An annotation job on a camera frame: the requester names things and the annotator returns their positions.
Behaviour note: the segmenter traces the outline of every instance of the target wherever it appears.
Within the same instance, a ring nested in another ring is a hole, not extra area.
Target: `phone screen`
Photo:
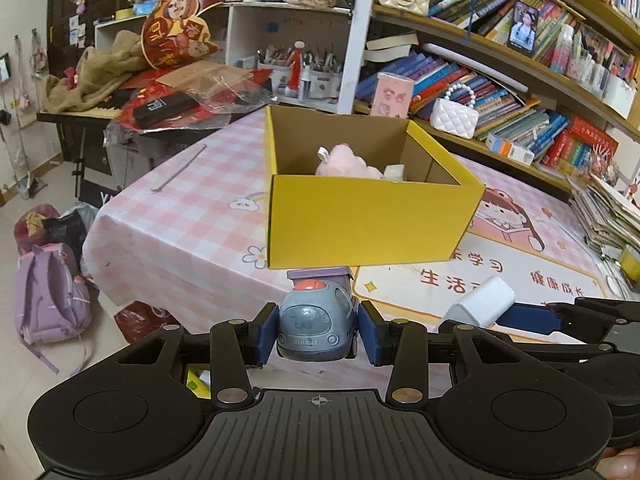
[[[513,25],[509,31],[509,46],[527,56],[533,54],[538,26],[538,10],[522,2],[513,6]]]

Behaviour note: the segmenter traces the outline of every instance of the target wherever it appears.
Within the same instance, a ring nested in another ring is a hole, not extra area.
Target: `red bag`
[[[141,301],[134,301],[126,306],[113,319],[127,343],[134,343],[165,325],[180,324],[164,308],[156,308]]]
[[[18,244],[18,254],[30,253],[33,251],[34,245],[42,246],[50,243],[49,235],[47,235],[44,227],[41,227],[31,235],[29,234],[27,216],[29,216],[30,213],[38,213],[44,216],[44,218],[58,218],[60,216],[56,211],[56,208],[51,204],[37,205],[22,215],[14,226],[14,238],[15,242]]]

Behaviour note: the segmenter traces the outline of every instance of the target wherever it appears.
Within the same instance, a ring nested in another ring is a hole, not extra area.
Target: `round black pad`
[[[640,356],[601,355],[569,368],[567,374],[596,390],[614,415],[640,413]]]
[[[593,390],[533,364],[495,364],[440,399],[436,424],[468,462],[509,477],[558,475],[594,465],[611,435]]]
[[[535,406],[523,410],[523,406]],[[548,431],[561,424],[566,409],[561,400],[539,390],[511,390],[491,403],[494,417],[505,426],[518,431]]]
[[[148,412],[146,400],[123,391],[100,392],[81,400],[74,416],[83,428],[96,433],[116,433],[133,428]]]
[[[182,453],[204,423],[201,403],[153,368],[97,365],[40,397],[27,426],[45,468],[129,478]]]

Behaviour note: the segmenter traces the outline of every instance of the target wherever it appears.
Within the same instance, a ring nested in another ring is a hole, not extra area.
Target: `stack of papers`
[[[570,206],[586,232],[586,243],[598,254],[626,244],[640,251],[640,210],[609,184],[592,177],[588,186],[570,179]]]

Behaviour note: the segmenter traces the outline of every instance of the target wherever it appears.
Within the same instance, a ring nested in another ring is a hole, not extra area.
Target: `toy car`
[[[315,362],[356,357],[359,302],[349,267],[290,270],[287,277],[294,287],[280,307],[278,354]]]

